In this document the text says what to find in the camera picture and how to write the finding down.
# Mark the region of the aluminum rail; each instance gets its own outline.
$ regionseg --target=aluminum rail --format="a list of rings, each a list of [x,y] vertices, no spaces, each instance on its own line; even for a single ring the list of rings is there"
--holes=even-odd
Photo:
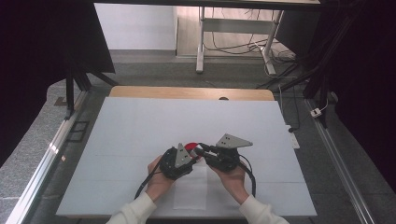
[[[305,100],[306,107],[309,111],[315,109],[315,102],[313,100]],[[361,192],[355,184],[355,181],[352,178],[352,175],[347,169],[347,165],[345,164],[337,146],[332,140],[332,136],[329,131],[323,128],[322,124],[318,119],[314,119],[315,125],[317,126],[320,137],[323,140],[323,143],[329,152],[330,158],[332,159],[332,163],[334,164],[335,170],[340,176],[341,181],[343,182],[346,193],[349,194],[350,200],[355,207],[356,213],[358,214],[359,219],[362,224],[375,224],[375,220],[367,206],[366,201],[364,201]]]
[[[64,144],[64,140],[69,134],[82,106],[84,105],[87,94],[88,93],[86,91],[82,91],[78,96],[75,103],[75,113],[70,117],[70,119],[65,119],[62,122],[58,132],[49,144],[43,159],[38,164],[35,173],[32,175],[32,178],[23,191],[23,194],[18,199],[17,204],[8,217],[6,224],[20,224],[27,217],[33,201],[35,200],[37,193],[40,191],[41,185],[45,181],[47,174],[50,172],[50,168],[57,159],[58,152]]]

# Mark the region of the hand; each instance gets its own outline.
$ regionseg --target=hand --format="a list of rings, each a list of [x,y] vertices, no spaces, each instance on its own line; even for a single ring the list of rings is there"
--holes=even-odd
[[[155,165],[160,161],[161,156],[157,157],[152,163],[148,165],[148,173],[150,174],[154,169]],[[148,182],[148,188],[146,189],[147,195],[152,201],[157,201],[162,195],[164,195],[173,185],[175,180],[166,178],[163,173],[154,175]]]
[[[209,166],[221,179],[224,188],[233,196],[233,198],[242,204],[247,198],[248,193],[245,190],[245,171],[237,166],[230,172],[224,173],[214,167]]]

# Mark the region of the black wire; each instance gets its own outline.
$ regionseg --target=black wire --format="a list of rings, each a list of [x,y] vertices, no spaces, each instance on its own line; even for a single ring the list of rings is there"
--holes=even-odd
[[[293,98],[294,98],[294,105],[296,106],[296,112],[297,112],[297,128],[294,128],[294,130],[299,130],[300,129],[300,111],[298,110],[298,106],[297,106],[297,99],[296,99],[296,90],[295,90],[295,86],[293,86]]]
[[[223,9],[224,9],[224,7],[221,8],[221,14],[223,15],[223,18],[225,19],[224,13],[222,12]]]
[[[293,63],[293,61],[294,61],[295,59],[284,60],[284,59],[282,59],[282,58],[280,57],[280,54],[281,54],[281,53],[287,52],[287,51],[292,52],[291,50],[286,49],[286,50],[282,50],[282,51],[278,52],[278,53],[277,53],[277,56],[275,56],[274,53],[273,53],[272,59],[273,59],[276,63],[280,63],[280,64],[284,64],[284,63]]]
[[[205,45],[205,43],[204,43],[204,47],[205,47],[205,49],[208,49],[208,50],[216,50],[216,51],[220,51],[220,52],[224,52],[224,53],[229,53],[229,54],[246,54],[246,53],[250,53],[250,52],[253,51],[254,49],[258,49],[257,46],[250,46],[248,51],[243,51],[243,52],[230,52],[230,51],[227,51],[227,50],[223,50],[223,49],[221,49],[221,48],[218,48],[218,47],[216,46],[215,43],[213,43],[213,44],[215,45],[215,49],[210,49],[210,48],[208,48],[208,47]],[[224,49],[235,49],[235,48],[239,48],[239,47],[228,47],[228,48],[224,48]]]
[[[261,42],[263,42],[263,41],[267,41],[267,39],[259,40],[259,41],[257,41],[256,43],[261,43]],[[236,45],[236,46],[224,47],[224,48],[219,48],[219,47],[217,47],[216,45],[215,45],[215,47],[216,47],[215,49],[210,49],[210,48],[207,48],[207,47],[205,47],[205,48],[206,48],[206,49],[209,49],[209,50],[218,50],[218,49],[237,49],[237,48],[242,48],[242,47],[244,47],[244,46],[249,46],[249,45],[252,45],[252,46],[257,47],[255,44],[249,43],[249,44]]]
[[[251,194],[256,197],[256,178],[254,177],[253,173],[242,163],[241,161],[238,163],[238,166],[241,167],[250,177],[251,180]]]
[[[298,65],[299,64],[297,64],[297,63],[291,64],[288,68],[285,69],[285,71],[283,71],[277,77],[274,77],[274,79],[271,79],[271,80],[269,80],[269,81],[267,81],[267,82],[265,82],[265,83],[263,83],[261,85],[258,85],[256,87],[256,90],[261,88],[261,87],[263,87],[263,86],[266,86],[266,89],[268,89],[271,85],[273,85],[275,82],[280,80],[282,77],[285,77],[288,74],[290,74],[292,71],[294,71],[298,67]]]
[[[250,16],[247,18],[248,20],[251,19],[251,17],[253,17],[253,9],[249,9],[248,11],[245,12],[245,14],[248,14],[250,12]]]
[[[248,166],[249,166],[249,168],[250,168],[250,171],[251,171],[251,173],[253,173],[253,168],[251,168],[250,161],[248,161],[248,159],[247,159],[246,157],[242,156],[242,155],[239,155],[239,156],[242,157],[242,158],[244,158],[245,161],[247,161],[247,164],[248,164]]]
[[[214,88],[217,88],[217,86],[216,86],[215,84],[211,83],[210,81],[204,81],[204,82],[207,83],[207,84],[209,84],[209,85],[211,85],[211,86],[214,87]]]
[[[261,9],[259,9],[259,13],[257,14],[256,21],[259,19],[259,16],[260,16],[260,11],[261,11]],[[251,43],[251,40],[253,39],[253,36],[254,36],[254,34],[252,34],[252,35],[251,35],[251,37],[250,37],[250,39],[249,39],[249,41],[248,41],[248,44],[250,44],[250,43]]]
[[[143,181],[143,183],[140,185],[139,189],[136,192],[136,195],[134,196],[134,198],[136,199],[137,197],[139,197],[140,192],[142,192],[143,188],[147,185],[147,183],[150,181],[150,179],[158,173],[155,173],[155,171],[157,170],[157,168],[160,166],[161,161],[163,160],[163,158],[160,158],[160,160],[158,161],[158,163],[155,165],[154,169],[151,171],[151,173],[148,175],[148,177],[146,177],[145,181]]]

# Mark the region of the white paper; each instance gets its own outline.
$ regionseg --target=white paper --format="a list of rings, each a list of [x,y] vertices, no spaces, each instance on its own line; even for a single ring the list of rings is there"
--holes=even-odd
[[[206,210],[206,174],[205,166],[194,166],[189,175],[176,181],[174,209]]]

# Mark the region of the metal bracket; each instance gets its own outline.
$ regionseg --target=metal bracket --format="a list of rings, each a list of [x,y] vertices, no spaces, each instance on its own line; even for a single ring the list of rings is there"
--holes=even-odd
[[[232,136],[227,133],[224,134],[220,138],[220,140],[216,143],[216,147],[225,147],[225,148],[250,147],[250,146],[253,146],[252,142]]]
[[[184,164],[189,163],[190,161],[191,161],[191,157],[189,152],[186,150],[186,148],[183,147],[181,143],[179,143],[177,146],[175,167],[178,168]]]

